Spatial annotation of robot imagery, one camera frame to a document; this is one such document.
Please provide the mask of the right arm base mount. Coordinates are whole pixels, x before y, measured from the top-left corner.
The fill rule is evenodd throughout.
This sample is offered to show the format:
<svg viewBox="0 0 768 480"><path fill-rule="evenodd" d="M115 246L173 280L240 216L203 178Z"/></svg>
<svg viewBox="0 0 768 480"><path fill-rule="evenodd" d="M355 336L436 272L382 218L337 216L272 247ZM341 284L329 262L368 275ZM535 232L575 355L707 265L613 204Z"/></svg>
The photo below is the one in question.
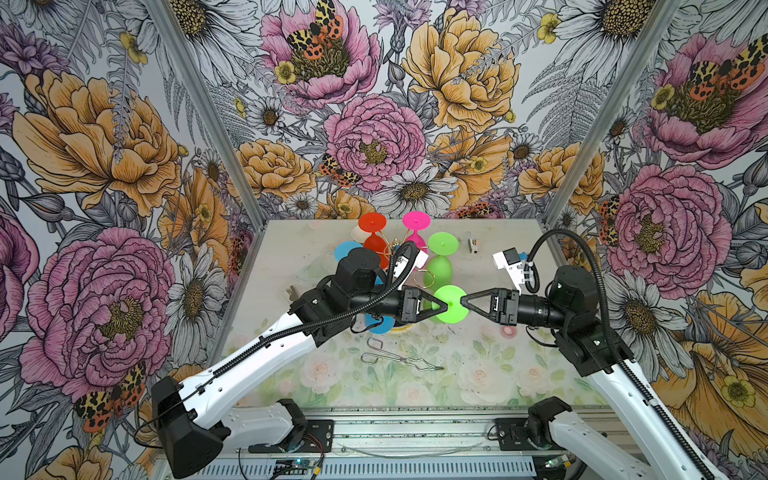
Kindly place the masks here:
<svg viewBox="0 0 768 480"><path fill-rule="evenodd" d="M572 453L555 442L553 429L554 419L503 417L492 422L485 438L503 452Z"/></svg>

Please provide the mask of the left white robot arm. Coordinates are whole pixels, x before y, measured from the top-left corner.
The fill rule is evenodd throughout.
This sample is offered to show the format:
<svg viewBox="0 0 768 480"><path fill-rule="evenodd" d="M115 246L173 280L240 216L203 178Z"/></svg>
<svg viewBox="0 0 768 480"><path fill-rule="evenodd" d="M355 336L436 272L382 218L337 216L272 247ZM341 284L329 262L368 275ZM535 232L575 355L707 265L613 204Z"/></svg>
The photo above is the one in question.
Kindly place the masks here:
<svg viewBox="0 0 768 480"><path fill-rule="evenodd" d="M198 473L226 449L297 449L308 422L294 401L282 399L248 414L236 413L236 404L285 365L350 329L360 315L391 317L403 326L447 312L448 303L406 283L426 258L407 242L383 270L377 253L352 249L338 261L334 274L302 294L234 354L182 381L156 383L151 389L152 421L173 477Z"/></svg>

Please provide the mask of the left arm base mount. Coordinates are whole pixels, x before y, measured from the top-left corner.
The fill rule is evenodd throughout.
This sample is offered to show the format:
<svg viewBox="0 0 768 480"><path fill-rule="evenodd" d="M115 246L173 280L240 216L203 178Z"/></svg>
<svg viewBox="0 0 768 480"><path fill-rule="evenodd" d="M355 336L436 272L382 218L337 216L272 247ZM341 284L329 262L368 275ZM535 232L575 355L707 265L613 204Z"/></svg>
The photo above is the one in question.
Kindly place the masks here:
<svg viewBox="0 0 768 480"><path fill-rule="evenodd" d="M267 453L330 453L334 440L335 422L330 419L310 419L304 427L294 428L285 440L276 445L257 444L248 447L250 454Z"/></svg>

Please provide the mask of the green wine glass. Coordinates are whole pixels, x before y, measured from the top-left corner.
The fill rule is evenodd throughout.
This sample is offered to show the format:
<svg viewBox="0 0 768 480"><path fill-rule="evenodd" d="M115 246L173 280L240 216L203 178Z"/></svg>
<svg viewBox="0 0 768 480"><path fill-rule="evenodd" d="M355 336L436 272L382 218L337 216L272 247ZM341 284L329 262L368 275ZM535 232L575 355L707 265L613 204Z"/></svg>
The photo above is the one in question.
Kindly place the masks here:
<svg viewBox="0 0 768 480"><path fill-rule="evenodd" d="M430 236L427 245L431 256L426 264L424 282L429 290L436 292L453 280L450 257L458 251L459 241L448 232L438 232Z"/></svg>
<svg viewBox="0 0 768 480"><path fill-rule="evenodd" d="M458 324L469 314L469 310L461 304L466 292L455 285L444 285L434 292L434 297L447 304L447 311L430 317L435 323Z"/></svg>

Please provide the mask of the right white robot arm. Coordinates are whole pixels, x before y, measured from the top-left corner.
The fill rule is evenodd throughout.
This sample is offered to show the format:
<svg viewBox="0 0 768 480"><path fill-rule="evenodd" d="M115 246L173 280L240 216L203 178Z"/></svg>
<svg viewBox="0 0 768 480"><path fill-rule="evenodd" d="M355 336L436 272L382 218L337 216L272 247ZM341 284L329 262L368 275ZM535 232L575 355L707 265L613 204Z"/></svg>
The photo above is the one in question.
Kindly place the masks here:
<svg viewBox="0 0 768 480"><path fill-rule="evenodd" d="M532 443L568 450L605 479L724 478L671 415L611 326L603 274L580 235L567 229L550 230L536 240L523 261L511 262L511 250L497 253L498 268L528 272L539 248L556 236L571 239L589 265L560 266L545 296L494 288L467 294L461 304L499 325L549 329L556 349L607 401L643 457L637 459L612 443L556 397L530 407Z"/></svg>

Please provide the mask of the green wine glass front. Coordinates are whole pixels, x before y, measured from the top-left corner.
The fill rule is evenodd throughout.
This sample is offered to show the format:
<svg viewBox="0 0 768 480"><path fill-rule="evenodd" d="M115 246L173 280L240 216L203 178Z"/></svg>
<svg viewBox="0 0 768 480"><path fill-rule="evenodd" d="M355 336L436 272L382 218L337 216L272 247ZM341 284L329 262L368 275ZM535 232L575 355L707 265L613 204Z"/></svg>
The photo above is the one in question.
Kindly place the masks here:
<svg viewBox="0 0 768 480"><path fill-rule="evenodd" d="M434 292L434 297L447 304L447 311L430 317L435 323L458 324L469 314L469 310L461 304L466 292L455 285L444 285Z"/></svg>

